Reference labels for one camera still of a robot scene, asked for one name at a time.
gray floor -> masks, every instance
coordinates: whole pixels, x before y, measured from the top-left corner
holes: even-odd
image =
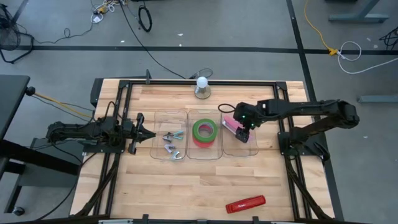
[[[14,14],[22,0],[2,0]],[[298,26],[306,49],[323,49],[315,31],[303,17],[303,0],[293,0]],[[353,12],[355,5],[310,1],[308,16],[324,33],[330,47],[339,48],[347,41],[358,42],[363,49],[384,49],[378,38],[397,26],[398,2],[381,1],[372,12],[388,13],[383,24],[329,23],[331,13]],[[139,4],[130,7],[136,13]],[[90,27],[89,0],[29,0],[18,23],[39,40],[62,37],[69,27],[72,34]],[[148,1],[154,18],[151,33],[131,24],[144,45],[150,46],[215,46],[296,48],[285,1],[276,0],[163,0]],[[92,32],[57,45],[137,46],[119,7],[106,14],[104,21],[94,25]],[[20,54],[7,52],[8,57]],[[249,52],[153,52],[165,66],[189,77],[205,67],[214,70],[214,79],[301,80],[304,76],[298,54]],[[357,71],[385,62],[393,56],[366,55],[355,63],[343,63],[347,70]],[[398,121],[394,118],[398,105],[360,105],[359,95],[397,94],[397,63],[376,68],[360,75],[342,72],[336,57],[307,55],[308,66],[317,98],[342,99],[357,107],[361,122],[350,130],[335,129],[327,133],[336,183],[345,219],[354,222],[394,223],[398,207],[398,152],[395,135]],[[145,52],[100,51],[35,51],[15,65],[0,62],[0,73],[29,75],[30,85],[39,93],[60,101],[89,107],[91,85],[96,77],[143,75],[149,69],[153,77],[175,78],[160,68]],[[29,145],[32,138],[42,138],[54,121],[81,123],[79,119],[25,97],[6,139]],[[15,181],[13,175],[0,182],[0,210]],[[69,190],[27,187],[17,201],[26,208],[21,217],[0,213],[4,222],[33,220],[55,206]],[[72,197],[51,217],[65,217]]]

tape roll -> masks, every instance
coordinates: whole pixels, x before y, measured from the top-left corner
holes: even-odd
[[[211,133],[210,136],[201,136],[199,133],[199,128],[201,126],[209,126],[211,128]],[[193,137],[203,143],[208,143],[208,142],[212,142],[214,141],[214,139],[216,139],[217,137],[217,132],[218,132],[218,128],[216,123],[214,123],[214,121],[210,120],[210,119],[200,119],[199,121],[195,122],[195,124],[193,124],[193,128],[192,128],[192,134]]]
[[[213,128],[211,126],[208,126],[207,124],[203,124],[203,125],[199,126],[199,130],[201,130],[201,129],[205,129],[205,130],[209,131],[209,133],[213,131]],[[210,147],[213,145],[214,140],[211,142],[205,143],[205,142],[200,142],[195,137],[193,137],[193,143],[195,143],[195,145],[197,145],[201,148],[207,148],[207,147]]]

wooden tabletop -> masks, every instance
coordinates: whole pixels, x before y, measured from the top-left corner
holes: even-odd
[[[118,79],[104,80],[96,117],[103,116],[108,102],[115,100],[118,83]],[[307,101],[302,82],[286,83],[290,101]],[[153,131],[158,110],[217,110],[221,103],[236,105],[243,101],[255,105],[257,100],[274,98],[268,86],[211,86],[211,96],[199,100],[193,94],[194,88],[191,85],[134,85],[128,117],[135,119],[138,112],[143,113],[145,128]],[[311,122],[311,117],[294,117],[296,126]],[[224,154],[214,161],[188,157],[181,161],[153,159],[150,156],[152,140],[142,142],[137,145],[136,155],[125,152],[121,156],[111,218],[142,218],[143,214],[149,214],[152,219],[252,220],[258,216],[260,220],[292,221],[278,131],[277,122],[267,122],[256,129],[259,153],[255,156]],[[78,212],[96,190],[103,156],[95,155],[82,168],[71,214]],[[302,164],[308,191],[324,212],[334,217],[321,160],[317,156],[302,156]],[[304,217],[301,194],[297,188],[296,191],[300,215]],[[105,190],[102,213],[107,193]],[[267,203],[238,213],[226,213],[226,204],[257,195],[264,195]]]

white light bulb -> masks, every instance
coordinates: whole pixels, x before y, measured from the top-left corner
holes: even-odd
[[[199,88],[205,88],[207,86],[207,78],[206,77],[199,77],[197,80],[197,86]]]

clear plastic bin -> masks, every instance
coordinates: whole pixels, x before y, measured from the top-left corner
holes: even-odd
[[[208,147],[201,147],[195,144],[193,137],[194,124],[201,119],[210,119],[214,121],[217,128],[217,135],[213,144]],[[209,130],[201,129],[199,133],[203,136],[210,135]],[[221,113],[218,110],[191,110],[188,113],[188,143],[187,156],[190,159],[213,160],[219,159],[223,155],[221,138]]]
[[[187,151],[187,112],[184,110],[159,110],[155,112],[155,128],[156,137],[152,142],[150,149],[150,156],[154,159],[161,159],[165,161],[173,160],[171,153],[169,153],[165,145],[173,144],[174,150],[180,152],[177,157],[183,159]],[[183,131],[183,134],[178,136],[182,139],[171,137],[172,142],[163,139],[163,136],[168,133],[176,133]]]
[[[233,120],[232,116],[223,114],[224,117],[229,116],[229,120]],[[254,156],[259,150],[257,146],[256,130],[250,130],[250,138],[247,143],[243,143],[235,137],[235,134],[222,125],[223,151],[229,156]]]

